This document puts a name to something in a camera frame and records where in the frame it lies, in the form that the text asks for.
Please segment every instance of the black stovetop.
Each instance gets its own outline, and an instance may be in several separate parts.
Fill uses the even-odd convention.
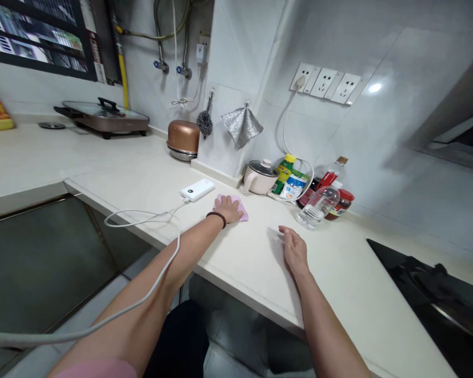
[[[441,264],[431,267],[367,241],[452,369],[473,378],[473,285]]]

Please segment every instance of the hand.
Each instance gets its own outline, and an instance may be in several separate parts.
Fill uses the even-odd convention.
[[[279,231],[284,234],[284,255],[291,272],[294,275],[308,272],[305,241],[292,228],[279,226]]]
[[[226,218],[226,223],[235,223],[243,215],[243,212],[238,211],[239,204],[239,201],[231,203],[231,196],[221,196],[221,202],[219,202],[219,199],[215,200],[214,211],[221,213]]]

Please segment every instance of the white power cord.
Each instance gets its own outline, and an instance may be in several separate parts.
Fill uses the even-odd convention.
[[[289,101],[289,103],[287,104],[287,108],[286,108],[286,111],[285,111],[285,117],[284,117],[284,125],[282,126],[282,139],[284,140],[284,147],[286,149],[286,151],[288,153],[290,153],[291,155],[294,155],[296,156],[296,158],[298,160],[301,160],[305,163],[307,163],[310,167],[310,170],[312,171],[312,174],[311,174],[311,177],[310,177],[310,181],[309,181],[309,184],[305,187],[305,189],[303,190],[303,192],[299,195],[298,198],[296,198],[296,201],[299,200],[301,197],[303,197],[303,195],[306,193],[306,191],[309,189],[310,185],[312,185],[312,182],[314,180],[314,167],[312,166],[312,164],[310,164],[307,160],[305,159],[302,159],[300,157],[298,157],[297,155],[295,155],[294,153],[291,152],[290,148],[288,147],[287,145],[287,140],[285,138],[285,129],[286,129],[286,126],[287,126],[287,116],[289,115],[289,110],[291,108],[291,105],[293,104],[293,101],[294,101],[294,98],[296,97],[296,94],[298,93],[298,90],[304,86],[306,83],[305,83],[305,76],[301,76],[297,81],[296,83],[294,83],[294,92],[293,92],[293,97],[291,97],[291,100]]]
[[[180,209],[182,206],[184,206],[187,202],[189,202],[189,199],[186,198],[179,206],[175,207],[172,210],[163,212],[163,213],[152,213],[152,212],[147,212],[147,211],[142,211],[142,210],[134,210],[134,209],[128,209],[128,210],[121,210],[115,213],[110,214],[107,218],[105,218],[104,223],[106,226],[113,227],[113,228],[121,228],[121,227],[130,227],[130,226],[136,226],[139,224],[147,223],[147,222],[162,222],[161,220],[153,220],[154,218],[161,216],[161,215],[166,215],[170,214],[171,217],[168,220],[172,218],[175,218],[179,221],[179,219],[175,216],[175,212]],[[124,213],[124,212],[140,212],[140,213],[147,213],[147,214],[153,214],[150,218],[143,220],[141,222],[136,222],[136,223],[129,223],[129,224],[124,224],[124,225],[113,225],[108,223],[111,217],[113,217],[116,214]],[[98,324],[95,324],[91,327],[89,327],[86,330],[78,331],[78,332],[70,332],[70,333],[61,333],[61,334],[25,334],[25,333],[7,333],[7,332],[0,332],[0,348],[1,347],[18,347],[18,348],[27,348],[27,347],[37,347],[39,345],[47,345],[47,344],[59,344],[63,342],[69,342],[69,341],[75,341],[82,339],[83,337],[86,337],[93,332],[98,331],[100,328],[105,326],[106,324],[112,322],[112,320],[119,318],[121,315],[127,313],[128,311],[133,310],[134,308],[140,306],[142,303],[144,303],[149,297],[152,295],[154,290],[156,289],[156,286],[158,285],[159,281],[164,275],[164,272],[168,269],[170,264],[172,263],[173,259],[177,255],[177,252],[179,252],[180,248],[180,226],[177,227],[177,247],[175,248],[175,252],[173,252],[173,255],[170,257],[170,259],[167,261],[165,266],[163,267],[163,270],[159,273],[158,278],[154,282],[154,285],[152,285],[151,289],[149,292],[146,294],[145,297],[140,299],[138,302],[132,304],[131,306],[124,308],[118,312],[116,312],[114,315],[109,316],[107,319],[102,320]]]
[[[175,1],[172,0],[172,10],[173,10],[173,24],[176,25],[175,21]],[[175,46],[175,67],[177,66],[177,31],[175,27],[173,28],[173,43]],[[200,78],[201,78],[201,66],[198,66],[198,84],[196,86],[196,93],[194,94],[193,98],[189,97],[180,97],[180,90],[179,90],[179,73],[175,71],[176,79],[177,79],[177,99],[172,100],[170,102],[170,109],[176,108],[180,105],[180,107],[185,108],[189,102],[194,102],[196,96],[198,94],[198,87],[200,86]]]

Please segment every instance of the wristband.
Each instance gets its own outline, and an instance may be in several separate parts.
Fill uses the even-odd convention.
[[[209,215],[218,215],[218,216],[220,216],[220,217],[222,218],[222,221],[224,222],[224,226],[222,227],[222,229],[225,229],[225,228],[226,228],[227,222],[226,222],[226,218],[224,218],[224,215],[222,215],[221,213],[218,213],[218,212],[209,212],[209,213],[207,214],[207,216],[209,216]]]

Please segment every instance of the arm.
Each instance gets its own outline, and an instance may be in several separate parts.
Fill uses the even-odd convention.
[[[216,200],[216,205],[216,211],[223,214],[228,223],[237,222],[243,215],[237,210],[238,201],[231,204],[229,196],[228,199],[222,197],[222,204]],[[180,249],[176,257],[151,297],[139,307],[79,340],[48,377],[51,378],[81,362],[107,358],[128,362],[141,377],[158,341],[173,296],[215,240],[223,225],[220,216],[210,215],[184,232],[180,238]],[[95,323],[143,298],[174,253],[176,246],[177,239],[163,249],[147,268],[114,298]]]
[[[363,358],[310,273],[305,241],[292,229],[284,234],[285,259],[298,287],[306,339],[318,377],[371,377]]]

